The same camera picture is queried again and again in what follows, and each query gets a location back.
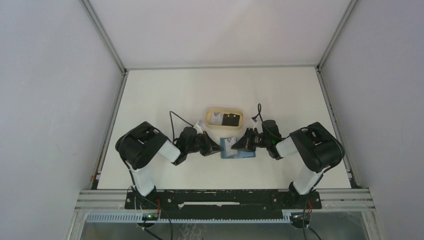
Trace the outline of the blue card holder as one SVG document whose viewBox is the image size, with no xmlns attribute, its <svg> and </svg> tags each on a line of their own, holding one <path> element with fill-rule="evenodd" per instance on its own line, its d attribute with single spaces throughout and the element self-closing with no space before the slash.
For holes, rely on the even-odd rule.
<svg viewBox="0 0 424 240">
<path fill-rule="evenodd" d="M 220 138 L 220 146 L 223 148 L 223 151 L 220 152 L 222 159 L 244 159 L 244 158 L 255 158 L 256 157 L 255 152 L 245 152 L 245 151 L 237 151 L 237 154 L 234 155 L 234 156 L 226 156 L 224 139 L 225 138 Z"/>
</svg>

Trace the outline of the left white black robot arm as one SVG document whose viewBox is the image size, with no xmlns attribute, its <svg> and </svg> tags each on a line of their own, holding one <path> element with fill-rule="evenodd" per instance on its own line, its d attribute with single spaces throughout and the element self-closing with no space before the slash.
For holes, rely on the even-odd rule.
<svg viewBox="0 0 424 240">
<path fill-rule="evenodd" d="M 147 166 L 156 155 L 178 166 L 189 154 L 200 153 L 207 157 L 222 152 L 223 148 L 199 124 L 185 127 L 179 137 L 172 141 L 158 128 L 144 121 L 120 137 L 115 150 L 128 168 L 132 188 L 138 193 L 138 204 L 149 209 L 155 205 L 157 196 L 153 192 L 156 186 Z"/>
</svg>

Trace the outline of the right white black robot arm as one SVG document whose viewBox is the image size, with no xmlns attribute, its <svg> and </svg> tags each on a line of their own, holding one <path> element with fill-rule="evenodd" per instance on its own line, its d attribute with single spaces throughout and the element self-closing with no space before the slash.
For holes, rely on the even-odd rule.
<svg viewBox="0 0 424 240">
<path fill-rule="evenodd" d="M 254 153 L 257 148 L 265 148 L 275 160 L 298 153 L 303 166 L 289 184 L 289 203 L 302 208 L 324 174 L 341 163 L 345 156 L 344 147 L 320 122 L 299 128 L 287 137 L 282 137 L 275 120 L 265 120 L 261 127 L 262 133 L 256 128 L 247 128 L 231 149 Z"/>
</svg>

